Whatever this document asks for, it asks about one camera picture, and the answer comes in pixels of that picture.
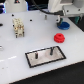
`black cable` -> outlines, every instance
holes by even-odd
[[[34,0],[32,0],[32,3],[33,3],[33,4],[37,7],[37,9],[40,10],[41,12],[46,13],[46,14],[54,15],[54,13],[46,12],[46,11],[42,10],[41,8],[39,8],[39,6],[37,6],[37,4],[35,3]]]
[[[37,7],[37,9],[40,10],[41,12],[43,12],[43,13],[50,14],[50,15],[60,15],[60,16],[63,16],[63,11],[58,11],[58,12],[54,12],[54,13],[47,12],[47,11],[44,11],[41,8],[39,8],[38,5],[35,3],[34,0],[31,0],[31,1]]]

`white tabletop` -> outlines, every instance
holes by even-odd
[[[57,68],[84,61],[84,32],[75,26],[69,19],[64,21],[70,24],[69,30],[60,30],[56,27],[56,16],[39,11],[0,15],[0,84],[8,84],[45,73]],[[21,18],[25,26],[25,37],[15,37],[13,18]],[[65,42],[62,44],[54,41],[54,35],[62,33]],[[35,68],[29,68],[25,53],[40,50],[52,46],[59,46],[65,54],[65,60],[45,64]]]

